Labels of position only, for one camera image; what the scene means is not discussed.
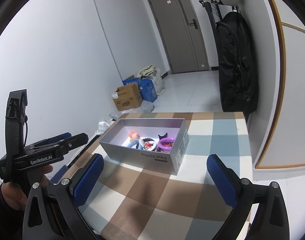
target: human hand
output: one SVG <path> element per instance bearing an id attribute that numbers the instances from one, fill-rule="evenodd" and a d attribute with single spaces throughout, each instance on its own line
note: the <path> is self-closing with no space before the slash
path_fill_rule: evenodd
<path id="1" fill-rule="evenodd" d="M 53 171 L 51 165 L 47 165 L 41 168 L 40 184 L 42 186 L 48 185 L 48 180 L 45 174 Z M 3 183 L 1 185 L 1 194 L 9 207 L 14 210 L 24 210 L 24 206 L 27 204 L 27 196 L 21 190 L 21 187 L 13 182 Z"/>

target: black sleeve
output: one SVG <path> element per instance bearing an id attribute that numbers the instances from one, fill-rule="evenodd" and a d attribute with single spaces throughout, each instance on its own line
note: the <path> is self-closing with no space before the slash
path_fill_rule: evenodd
<path id="1" fill-rule="evenodd" d="M 0 240 L 22 239 L 23 212 L 10 208 L 1 194 L 0 186 Z"/>

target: door handle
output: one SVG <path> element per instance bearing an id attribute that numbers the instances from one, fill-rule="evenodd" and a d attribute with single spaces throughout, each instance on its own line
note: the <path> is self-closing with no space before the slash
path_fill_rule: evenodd
<path id="1" fill-rule="evenodd" d="M 197 25 L 197 22 L 196 22 L 195 19 L 193 20 L 193 23 L 189 23 L 189 24 L 188 24 L 188 26 L 192 26 L 192 25 L 195 26 L 195 29 L 196 29 L 196 30 L 198 30 L 198 25 Z"/>

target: white tiled floor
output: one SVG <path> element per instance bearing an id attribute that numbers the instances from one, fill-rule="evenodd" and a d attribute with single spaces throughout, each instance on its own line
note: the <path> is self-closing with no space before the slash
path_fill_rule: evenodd
<path id="1" fill-rule="evenodd" d="M 288 179 L 254 181 L 255 184 L 269 185 L 276 181 L 282 190 L 286 204 L 290 239 L 299 240 L 305 233 L 305 175 Z M 251 222 L 254 219 L 258 205 L 253 205 Z"/>
<path id="2" fill-rule="evenodd" d="M 153 112 L 222 112 L 218 71 L 168 75 Z"/>

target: cardboard box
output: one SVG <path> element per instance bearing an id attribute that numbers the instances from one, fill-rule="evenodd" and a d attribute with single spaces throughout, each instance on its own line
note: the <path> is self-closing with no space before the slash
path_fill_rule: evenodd
<path id="1" fill-rule="evenodd" d="M 136 83 L 119 87 L 112 95 L 118 111 L 140 107 L 142 97 Z"/>
<path id="2" fill-rule="evenodd" d="M 143 100 L 154 102 L 157 99 L 156 90 L 153 82 L 150 79 L 135 78 L 134 75 L 123 80 L 124 85 L 137 83 L 139 91 Z"/>
<path id="3" fill-rule="evenodd" d="M 152 138 L 156 142 L 158 135 L 165 133 L 176 140 L 168 153 L 128 148 L 128 132 L 131 130 L 141 138 Z M 186 122 L 181 118 L 119 119 L 99 139 L 112 160 L 172 175 L 178 173 L 188 141 Z"/>

